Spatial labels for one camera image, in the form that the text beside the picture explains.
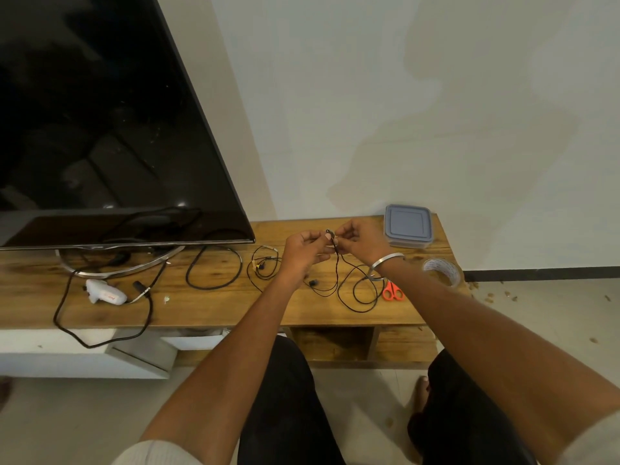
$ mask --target wall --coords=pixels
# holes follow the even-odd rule
[[[160,2],[251,219],[406,202],[464,269],[620,265],[620,0]]]

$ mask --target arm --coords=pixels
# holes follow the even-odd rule
[[[311,265],[329,259],[329,235],[286,240],[280,271],[231,333],[181,384],[141,440],[173,442],[203,463],[228,465],[259,391],[284,310]]]
[[[353,219],[336,235],[340,251],[368,265],[394,252],[370,220]],[[620,389],[527,328],[403,259],[377,270],[399,286],[542,464],[554,463],[579,434],[620,409]]]

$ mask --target black baseboard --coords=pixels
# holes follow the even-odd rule
[[[567,279],[620,278],[620,266],[594,268],[499,269],[463,271],[467,282],[492,281],[555,281]]]

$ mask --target black tv screen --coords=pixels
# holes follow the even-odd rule
[[[156,0],[0,0],[0,249],[253,240]]]

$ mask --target person's left hand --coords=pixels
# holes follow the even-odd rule
[[[278,274],[297,289],[313,264],[327,261],[336,250],[331,245],[332,236],[325,231],[306,230],[289,236],[284,245],[282,264]]]

